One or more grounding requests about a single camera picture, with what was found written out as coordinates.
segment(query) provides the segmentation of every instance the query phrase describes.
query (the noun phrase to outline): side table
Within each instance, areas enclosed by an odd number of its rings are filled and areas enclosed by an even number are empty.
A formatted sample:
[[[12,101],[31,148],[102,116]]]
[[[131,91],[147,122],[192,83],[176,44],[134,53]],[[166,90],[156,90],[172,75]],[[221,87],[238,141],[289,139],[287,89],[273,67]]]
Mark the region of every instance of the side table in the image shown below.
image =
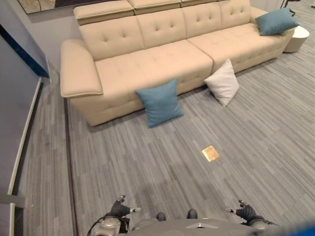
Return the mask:
[[[305,40],[310,36],[310,33],[301,26],[298,26],[294,30],[294,35],[292,36],[290,42],[286,46],[283,52],[294,53],[298,51]]]

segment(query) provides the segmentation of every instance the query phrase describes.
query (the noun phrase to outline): yellow card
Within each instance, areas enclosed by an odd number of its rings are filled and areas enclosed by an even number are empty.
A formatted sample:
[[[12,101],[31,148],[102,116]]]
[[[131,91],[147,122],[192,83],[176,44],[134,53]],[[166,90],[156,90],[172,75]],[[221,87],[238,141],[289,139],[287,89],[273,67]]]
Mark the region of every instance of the yellow card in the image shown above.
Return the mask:
[[[215,159],[220,157],[217,150],[215,150],[215,148],[213,146],[210,146],[210,147],[203,149],[202,153],[209,162],[214,161]]]

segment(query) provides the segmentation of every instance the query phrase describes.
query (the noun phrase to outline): beige sofa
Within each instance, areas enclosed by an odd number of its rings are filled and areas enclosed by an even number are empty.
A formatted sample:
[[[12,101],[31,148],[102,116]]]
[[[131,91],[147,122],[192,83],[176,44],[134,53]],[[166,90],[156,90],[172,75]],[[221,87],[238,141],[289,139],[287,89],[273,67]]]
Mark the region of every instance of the beige sofa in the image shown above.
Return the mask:
[[[254,19],[265,12],[249,0],[209,1],[157,12],[137,11],[144,0],[76,8],[83,40],[61,46],[61,95],[98,125],[142,109],[137,89],[177,78],[178,94],[190,91],[227,58],[238,72],[278,57],[293,35],[259,36]]]

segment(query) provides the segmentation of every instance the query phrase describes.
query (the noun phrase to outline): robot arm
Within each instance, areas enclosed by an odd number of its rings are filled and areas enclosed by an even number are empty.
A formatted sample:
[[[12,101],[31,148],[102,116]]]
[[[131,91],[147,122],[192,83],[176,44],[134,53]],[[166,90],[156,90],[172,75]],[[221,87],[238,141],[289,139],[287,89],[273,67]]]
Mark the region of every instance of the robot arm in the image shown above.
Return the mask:
[[[271,227],[271,225],[277,225],[271,221],[265,220],[264,217],[257,215],[256,211],[243,200],[239,200],[240,209],[235,211],[235,214],[239,217],[246,220],[243,225],[247,225],[259,230],[266,230]]]

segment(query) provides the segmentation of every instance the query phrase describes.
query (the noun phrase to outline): baseboard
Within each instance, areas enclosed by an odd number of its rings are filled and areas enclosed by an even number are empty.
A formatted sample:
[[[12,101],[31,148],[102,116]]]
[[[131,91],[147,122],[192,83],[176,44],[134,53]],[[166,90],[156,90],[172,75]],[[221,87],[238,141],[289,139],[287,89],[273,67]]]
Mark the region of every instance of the baseboard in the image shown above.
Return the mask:
[[[15,163],[14,163],[14,167],[13,167],[13,171],[12,171],[12,175],[11,175],[11,180],[10,180],[10,184],[9,184],[9,189],[8,189],[8,195],[17,195],[17,192],[18,192],[18,187],[19,187],[19,183],[20,183],[19,177],[21,176],[22,168],[23,168],[23,162],[24,162],[23,153],[25,153],[26,148],[27,148],[27,143],[28,143],[27,137],[29,136],[29,134],[31,132],[32,120],[33,120],[34,115],[35,115],[35,111],[36,111],[36,107],[37,107],[37,103],[38,103],[38,99],[39,99],[42,85],[43,85],[42,84],[42,78],[39,77],[37,87],[35,90],[35,94],[33,96],[32,102],[31,102],[29,114],[28,114],[28,117],[27,117],[26,122],[25,122],[25,126],[24,126],[22,137],[21,137],[19,149],[18,149],[16,158],[15,158]]]
[[[15,203],[10,204],[10,228],[9,236],[14,236],[14,216],[15,216]]]

